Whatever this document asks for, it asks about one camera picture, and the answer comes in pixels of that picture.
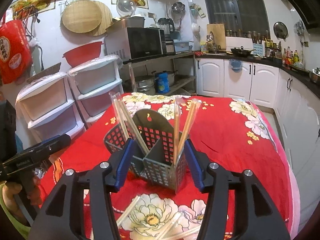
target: red gift bag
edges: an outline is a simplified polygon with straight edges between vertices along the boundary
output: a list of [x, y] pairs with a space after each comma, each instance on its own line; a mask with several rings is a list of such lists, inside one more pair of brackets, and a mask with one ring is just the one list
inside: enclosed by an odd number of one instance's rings
[[31, 66], [32, 57], [22, 21], [12, 20], [0, 26], [0, 72], [4, 84], [21, 76]]

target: wooden cutting board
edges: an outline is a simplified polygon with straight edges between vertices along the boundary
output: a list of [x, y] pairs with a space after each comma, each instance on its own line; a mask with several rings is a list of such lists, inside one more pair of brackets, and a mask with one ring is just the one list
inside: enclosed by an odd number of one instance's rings
[[70, 3], [62, 13], [63, 25], [74, 33], [87, 33], [99, 26], [102, 12], [90, 0], [77, 0]]
[[88, 32], [89, 36], [99, 36], [106, 33], [106, 29], [112, 24], [112, 14], [108, 6], [99, 1], [93, 1], [97, 4], [102, 13], [102, 20], [100, 25], [93, 31]]
[[213, 32], [214, 41], [221, 49], [227, 48], [224, 24], [207, 24], [207, 35]]

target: round wooden board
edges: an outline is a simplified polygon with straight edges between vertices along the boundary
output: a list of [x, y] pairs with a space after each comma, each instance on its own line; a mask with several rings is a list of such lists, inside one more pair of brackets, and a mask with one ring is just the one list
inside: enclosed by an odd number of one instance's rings
[[93, 1], [95, 2], [102, 13], [102, 21], [100, 25], [95, 28], [93, 31], [88, 32], [89, 36], [99, 36], [104, 33], [106, 33], [106, 29], [112, 24], [112, 14], [108, 6], [106, 6], [104, 3], [99, 1]]
[[90, 0], [78, 0], [70, 3], [62, 13], [63, 25], [74, 33], [87, 33], [99, 26], [102, 12], [99, 6]]

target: person's arm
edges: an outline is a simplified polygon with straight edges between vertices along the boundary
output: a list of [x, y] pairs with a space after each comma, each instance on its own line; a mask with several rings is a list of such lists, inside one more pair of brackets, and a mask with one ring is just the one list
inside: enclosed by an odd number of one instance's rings
[[[42, 201], [40, 198], [40, 190], [38, 185], [40, 180], [34, 178], [35, 189], [28, 196], [32, 205], [41, 205]], [[19, 231], [19, 233], [25, 238], [28, 238], [30, 227], [24, 215], [22, 214], [19, 206], [15, 202], [13, 195], [18, 194], [22, 189], [20, 184], [14, 182], [7, 182], [6, 184], [0, 185], [0, 206], [4, 210], [8, 219], [14, 225], [14, 227]]]

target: pink tablecloth edge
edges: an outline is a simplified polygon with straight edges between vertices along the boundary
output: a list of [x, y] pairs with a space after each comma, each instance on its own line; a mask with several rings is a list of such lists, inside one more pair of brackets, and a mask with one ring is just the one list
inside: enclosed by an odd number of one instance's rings
[[298, 189], [297, 180], [292, 172], [291, 167], [289, 166], [285, 151], [282, 147], [282, 144], [274, 132], [273, 128], [271, 127], [268, 119], [265, 117], [265, 115], [260, 111], [260, 109], [252, 103], [252, 105], [257, 110], [258, 114], [262, 117], [263, 121], [268, 127], [269, 133], [271, 137], [273, 138], [273, 141], [276, 144], [276, 149], [278, 152], [278, 155], [280, 156], [280, 159], [282, 160], [284, 166], [287, 170], [288, 175], [288, 188], [291, 189], [291, 194], [289, 196], [289, 199], [292, 200], [290, 202], [289, 206], [289, 228], [290, 228], [290, 237], [291, 239], [294, 239], [296, 235], [298, 234], [298, 227], [300, 222], [300, 193]]

